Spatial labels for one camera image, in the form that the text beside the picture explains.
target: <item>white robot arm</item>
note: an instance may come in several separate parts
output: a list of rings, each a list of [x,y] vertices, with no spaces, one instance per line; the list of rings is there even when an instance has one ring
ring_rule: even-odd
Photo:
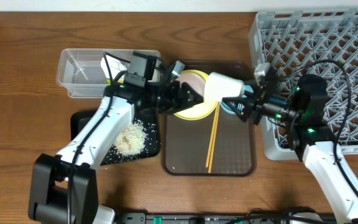
[[[333,142],[316,142],[306,146],[303,162],[311,171],[322,188],[338,223],[351,223],[358,219],[358,198],[344,179],[333,155]],[[337,155],[346,175],[358,191],[358,179],[347,164],[341,147],[337,146]]]
[[[98,110],[86,126],[66,147],[57,153],[57,155],[62,156],[60,158],[62,161],[72,162],[77,147],[81,144],[92,127],[99,121],[100,117],[102,117],[109,105],[109,100],[110,97],[108,96],[102,99]],[[134,114],[134,104],[128,103],[126,99],[114,96],[108,115],[85,142],[75,164],[80,166],[82,163],[86,163],[90,165],[91,169],[99,170],[100,163],[102,163],[103,158],[119,133],[132,123]]]

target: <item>white plastic part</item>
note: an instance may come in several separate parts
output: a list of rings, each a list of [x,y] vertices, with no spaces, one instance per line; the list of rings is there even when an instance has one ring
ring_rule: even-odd
[[[256,81],[256,84],[259,86],[259,78],[261,76],[265,76],[269,68],[271,67],[270,63],[260,63],[256,66],[254,70],[254,78]]]
[[[322,188],[338,223],[350,223],[358,218],[358,198],[347,184],[333,156],[333,142],[316,142],[306,146],[303,154],[305,166],[312,172]],[[337,146],[337,155],[346,175],[358,191],[358,179],[347,164],[341,147]]]
[[[116,75],[121,72],[127,70],[127,67],[123,65],[120,60],[113,58],[112,56],[106,55],[106,59],[109,63],[110,72],[112,79],[116,77]],[[100,66],[103,70],[104,76],[106,76],[106,79],[110,78],[109,70],[107,69],[106,61],[104,57],[100,61]]]
[[[108,96],[102,99],[100,107],[86,126],[66,147],[57,153],[62,156],[62,161],[72,162],[77,146],[81,144],[83,138],[102,117],[109,104],[109,100],[110,97]],[[81,165],[82,163],[87,163],[91,166],[91,169],[99,171],[100,163],[102,163],[104,156],[118,135],[132,123],[134,112],[134,105],[128,103],[123,98],[114,96],[108,115],[85,142],[75,164]]]
[[[99,205],[93,224],[112,224],[116,213],[113,209],[104,205]]]
[[[204,99],[222,101],[224,97],[236,97],[244,94],[244,82],[213,72],[205,83]]]

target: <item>wooden surface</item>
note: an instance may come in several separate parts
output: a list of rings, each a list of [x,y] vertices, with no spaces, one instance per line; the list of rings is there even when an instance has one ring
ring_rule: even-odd
[[[99,100],[71,99],[55,77],[66,48],[155,49],[177,59],[242,60],[255,13],[0,12],[0,223],[27,218],[32,164],[70,140],[70,116]],[[174,177],[160,155],[101,168],[99,201],[121,210],[245,213],[304,205],[331,212],[298,161],[270,161],[255,127],[257,168],[246,178]],[[358,156],[347,156],[358,176]]]

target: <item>chopsticks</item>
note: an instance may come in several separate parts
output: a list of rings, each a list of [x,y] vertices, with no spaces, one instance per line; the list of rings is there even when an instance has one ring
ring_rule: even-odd
[[[215,109],[215,116],[214,122],[212,124],[212,131],[211,131],[211,139],[209,140],[209,148],[208,148],[208,155],[206,158],[205,167],[209,168],[208,173],[211,173],[212,169],[212,160],[214,157],[214,148],[215,148],[215,141],[216,141],[216,130],[218,129],[218,120],[219,120],[219,109],[220,105],[218,104]]]

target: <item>green connector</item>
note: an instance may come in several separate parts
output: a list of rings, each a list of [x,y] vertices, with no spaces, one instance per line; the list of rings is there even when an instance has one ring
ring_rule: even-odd
[[[238,219],[237,217],[234,218],[235,220]],[[242,224],[242,221],[237,222],[236,224]]]
[[[162,218],[161,217],[154,217],[154,224],[162,224]]]

